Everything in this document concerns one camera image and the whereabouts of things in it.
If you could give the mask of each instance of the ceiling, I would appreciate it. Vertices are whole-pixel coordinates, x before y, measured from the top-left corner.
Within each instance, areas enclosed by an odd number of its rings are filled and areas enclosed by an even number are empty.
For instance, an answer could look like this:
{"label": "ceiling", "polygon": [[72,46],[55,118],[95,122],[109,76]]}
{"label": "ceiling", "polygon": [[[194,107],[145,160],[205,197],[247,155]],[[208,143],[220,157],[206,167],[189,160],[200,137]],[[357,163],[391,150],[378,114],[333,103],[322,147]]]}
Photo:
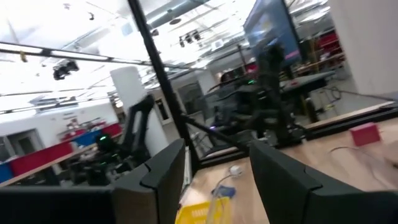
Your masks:
{"label": "ceiling", "polygon": [[[154,41],[164,63],[204,67],[220,54],[221,46],[228,43],[244,44],[242,25],[255,0],[140,0],[150,23],[156,19],[155,12],[167,12],[168,6],[191,1],[198,7],[181,16],[181,22],[170,25],[168,22],[156,27],[159,35]],[[318,0],[296,0],[290,10],[300,9],[309,2]],[[103,54],[112,57],[149,61],[142,37],[137,32],[126,0],[5,0],[0,3],[1,42],[34,45],[53,49]],[[185,43],[181,48],[180,37],[194,30],[199,31],[201,40]],[[114,91],[109,70],[121,65],[98,62],[78,62],[79,72],[55,81],[52,67],[63,63],[55,58],[28,57],[21,62],[19,55],[0,55],[0,95],[43,92],[24,96],[2,96],[1,100],[14,102],[11,107],[24,107],[38,96],[68,94],[84,98],[87,94],[105,96]],[[151,67],[139,66],[142,82],[146,87],[157,86]],[[183,70],[167,69],[172,78]]]}

